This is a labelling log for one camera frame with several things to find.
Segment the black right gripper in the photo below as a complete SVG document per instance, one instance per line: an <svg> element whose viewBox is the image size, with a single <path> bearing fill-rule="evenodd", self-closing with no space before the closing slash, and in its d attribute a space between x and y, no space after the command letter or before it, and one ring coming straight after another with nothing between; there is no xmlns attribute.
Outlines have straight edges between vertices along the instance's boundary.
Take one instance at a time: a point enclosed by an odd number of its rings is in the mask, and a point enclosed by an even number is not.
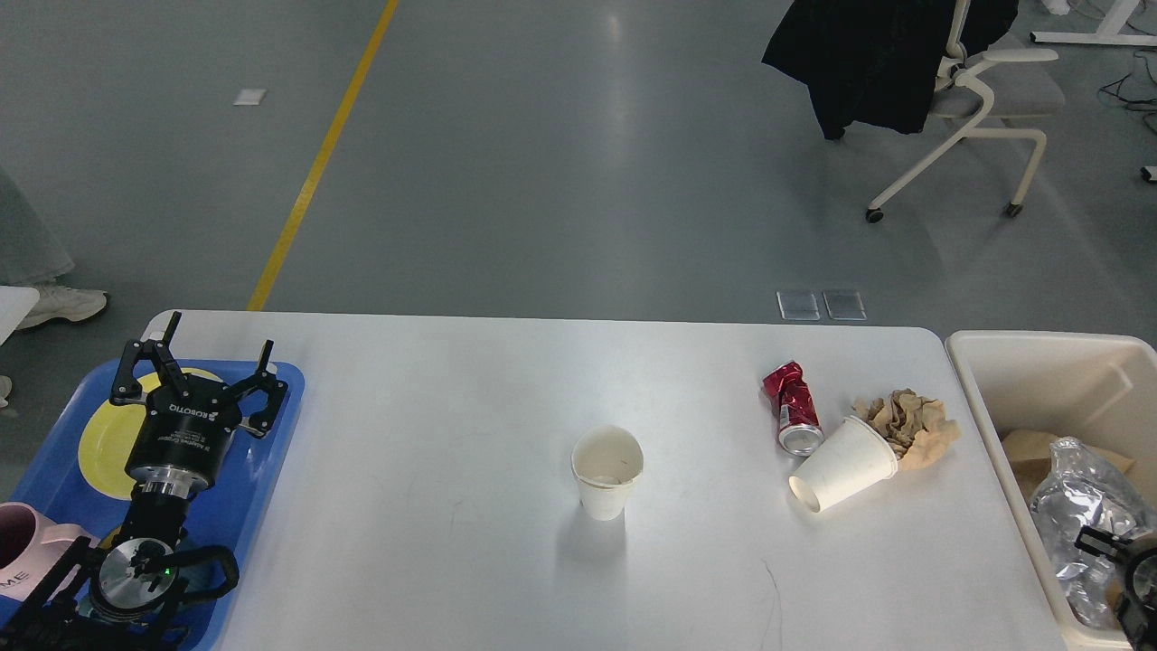
<svg viewBox="0 0 1157 651"><path fill-rule="evenodd" d="M1115 616L1133 650L1156 650L1156 548L1154 541L1133 541L1104 528L1082 526L1074 547L1123 565L1123 593Z"/></svg>

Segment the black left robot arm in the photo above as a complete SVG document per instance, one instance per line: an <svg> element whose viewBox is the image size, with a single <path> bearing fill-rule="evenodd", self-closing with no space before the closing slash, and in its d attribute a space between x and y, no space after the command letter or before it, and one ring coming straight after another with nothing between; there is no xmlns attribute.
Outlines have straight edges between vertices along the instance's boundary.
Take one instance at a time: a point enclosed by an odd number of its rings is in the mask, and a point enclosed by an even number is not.
<svg viewBox="0 0 1157 651"><path fill-rule="evenodd" d="M133 339L96 368L3 505L5 650L208 650L305 378Z"/></svg>

